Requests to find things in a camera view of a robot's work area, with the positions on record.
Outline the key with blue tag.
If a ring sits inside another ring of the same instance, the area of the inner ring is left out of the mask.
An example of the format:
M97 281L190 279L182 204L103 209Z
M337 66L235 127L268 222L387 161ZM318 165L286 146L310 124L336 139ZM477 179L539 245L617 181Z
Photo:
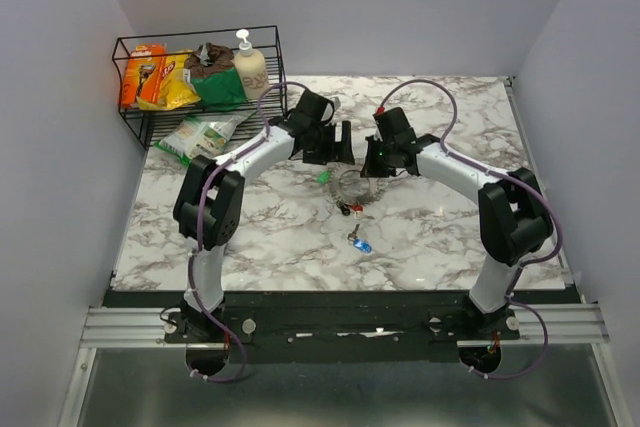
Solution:
M347 240L351 246L362 253L370 254L372 252L371 245L359 236L360 224L356 224L354 229L347 235Z

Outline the metal disc with keyrings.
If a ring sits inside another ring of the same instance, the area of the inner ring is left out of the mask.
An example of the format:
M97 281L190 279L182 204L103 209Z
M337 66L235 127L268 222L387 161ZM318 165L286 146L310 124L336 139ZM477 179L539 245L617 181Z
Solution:
M345 205L368 205L378 201L386 185L382 179L362 177L361 165L338 164L329 170L328 190L332 199Z

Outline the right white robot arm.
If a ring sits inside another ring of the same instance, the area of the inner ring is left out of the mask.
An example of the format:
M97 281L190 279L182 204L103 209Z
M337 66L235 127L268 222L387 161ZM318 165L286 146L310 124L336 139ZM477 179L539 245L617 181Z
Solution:
M388 178L404 169L453 189L478 207L486 257L468 293L473 306L459 318L467 336L485 337L496 327L494 313L503 309L517 283L519 263L529 260L553 234L535 175L526 168L494 169L447 151L440 138L417 136L400 108L378 109L374 121L377 133L366 138L362 177Z

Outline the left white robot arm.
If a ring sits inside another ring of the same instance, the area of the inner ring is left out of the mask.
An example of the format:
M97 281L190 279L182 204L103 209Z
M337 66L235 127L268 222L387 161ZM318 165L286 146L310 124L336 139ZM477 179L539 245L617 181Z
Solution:
M304 89L295 108L264 118L263 129L246 143L216 159L199 155L191 161L173 218L179 233L193 241L184 299L194 309L187 329L197 340L209 342L221 332L214 310L224 299L224 253L239 227L247 185L298 154L305 164L355 163L351 122L325 115L334 109L333 100Z

